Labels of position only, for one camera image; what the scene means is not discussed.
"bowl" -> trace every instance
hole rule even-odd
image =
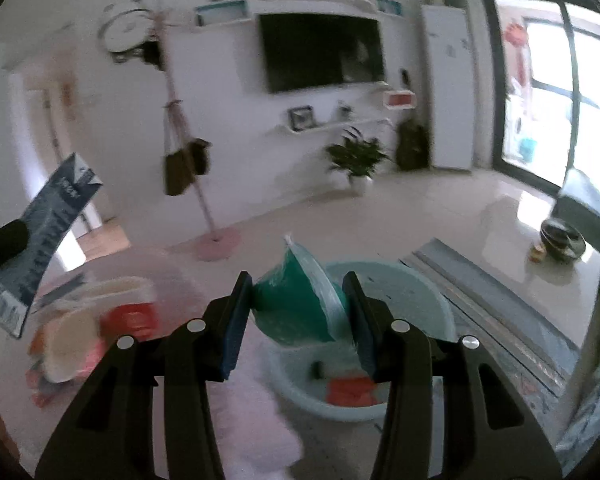
[[[540,239],[547,253],[559,262],[574,262],[587,249],[580,232],[564,220],[548,218],[540,226]]]
[[[419,327],[427,335],[455,341],[453,314],[436,285],[416,270],[403,264],[382,261],[333,262],[324,266],[329,277],[341,283],[344,275],[356,272],[365,294],[383,300],[394,317]],[[389,383],[379,384],[375,406],[345,408],[326,402],[328,380],[312,378],[316,361],[348,359],[351,346],[347,342],[331,342],[302,348],[284,348],[269,342],[266,364],[274,389],[303,410],[331,420],[361,422],[384,417]]]

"television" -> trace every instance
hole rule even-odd
[[[270,92],[384,81],[378,20],[335,14],[261,14]]]

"red object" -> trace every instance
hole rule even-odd
[[[516,49],[516,57],[518,58],[518,82],[522,85],[526,85],[525,75],[525,59],[522,54],[522,49],[529,42],[529,34],[526,28],[519,23],[512,22],[507,25],[504,31],[504,39],[507,43],[512,44]]]
[[[93,348],[87,354],[86,359],[84,360],[84,366],[78,371],[77,376],[83,379],[86,379],[91,375],[98,366],[100,360],[104,357],[104,354],[107,352],[107,345],[103,339],[98,339],[98,342],[93,346]]]
[[[33,394],[31,396],[31,400],[33,400],[33,403],[39,408],[44,408],[46,405],[48,405],[48,403],[51,402],[52,398],[53,397],[48,397],[43,394]]]
[[[38,389],[38,384],[40,384],[40,379],[42,378],[42,374],[37,370],[29,369],[27,373],[24,374],[24,377],[27,380],[27,386],[32,390]]]
[[[406,106],[413,102],[413,94],[391,94],[389,96],[389,106]]]
[[[373,396],[376,384],[369,377],[332,379],[327,385],[327,402],[345,408],[361,408],[378,404]]]
[[[153,303],[120,305],[100,319],[100,331],[106,338],[132,335],[140,341],[151,338],[158,328]]]
[[[40,355],[45,351],[45,328],[41,326],[36,330],[29,346],[29,355]]]

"green plant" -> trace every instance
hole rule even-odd
[[[343,144],[330,144],[325,151],[331,159],[330,171],[346,171],[349,176],[371,176],[387,155],[376,138],[366,140],[357,128],[344,130]]]

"potted plant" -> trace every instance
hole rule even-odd
[[[365,139],[357,128],[345,129],[343,144],[330,144],[325,151],[331,159],[330,171],[346,171],[351,189],[364,195],[372,186],[376,166],[388,158],[375,137]]]

